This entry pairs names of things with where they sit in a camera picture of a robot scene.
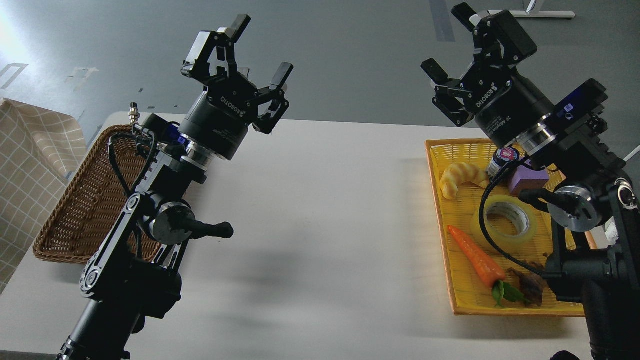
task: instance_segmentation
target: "plaid fabric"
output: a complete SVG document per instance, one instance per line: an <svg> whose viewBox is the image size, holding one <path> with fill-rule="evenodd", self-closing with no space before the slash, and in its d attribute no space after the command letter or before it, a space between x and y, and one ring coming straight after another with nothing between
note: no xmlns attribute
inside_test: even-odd
<svg viewBox="0 0 640 360"><path fill-rule="evenodd" d="M0 99L0 293L85 154L74 118Z"/></svg>

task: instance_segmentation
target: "toy carrot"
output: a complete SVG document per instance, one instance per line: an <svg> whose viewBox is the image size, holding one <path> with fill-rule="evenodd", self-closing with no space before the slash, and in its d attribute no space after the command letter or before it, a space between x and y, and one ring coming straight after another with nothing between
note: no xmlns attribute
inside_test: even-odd
<svg viewBox="0 0 640 360"><path fill-rule="evenodd" d="M502 299L526 302L518 289L504 282L507 278L504 270L473 241L471 236L451 225L447 226L447 230L471 262L482 283L492 289L493 298L498 306L503 307Z"/></svg>

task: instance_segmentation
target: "purple sponge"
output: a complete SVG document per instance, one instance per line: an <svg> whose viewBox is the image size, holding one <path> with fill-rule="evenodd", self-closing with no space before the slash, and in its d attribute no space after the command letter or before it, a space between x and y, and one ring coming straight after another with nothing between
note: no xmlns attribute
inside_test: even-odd
<svg viewBox="0 0 640 360"><path fill-rule="evenodd" d="M524 189L543 188L547 181L549 181L549 174L546 170L535 171L520 166L509 178L509 192L514 196L518 196Z"/></svg>

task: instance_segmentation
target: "table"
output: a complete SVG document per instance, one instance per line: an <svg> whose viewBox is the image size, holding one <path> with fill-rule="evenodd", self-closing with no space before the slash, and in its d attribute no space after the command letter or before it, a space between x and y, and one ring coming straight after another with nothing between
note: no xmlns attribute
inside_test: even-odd
<svg viewBox="0 0 640 360"><path fill-rule="evenodd" d="M180 115L163 115L180 120ZM106 126L126 122L112 115ZM182 300L133 359L590 359L583 318L454 316L426 139L478 129L281 120L185 197L228 240L189 244ZM0 348L55 354L86 300L82 266L27 254L0 296Z"/></svg>

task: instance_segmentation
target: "croissant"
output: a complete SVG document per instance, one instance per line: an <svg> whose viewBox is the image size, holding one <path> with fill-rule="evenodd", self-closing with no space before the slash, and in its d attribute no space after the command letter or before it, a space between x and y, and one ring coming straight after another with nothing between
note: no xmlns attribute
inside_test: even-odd
<svg viewBox="0 0 640 360"><path fill-rule="evenodd" d="M458 185L469 182L486 188L489 185L489 176L477 165L453 163L444 170L440 179L442 195L445 199L453 200L458 194Z"/></svg>

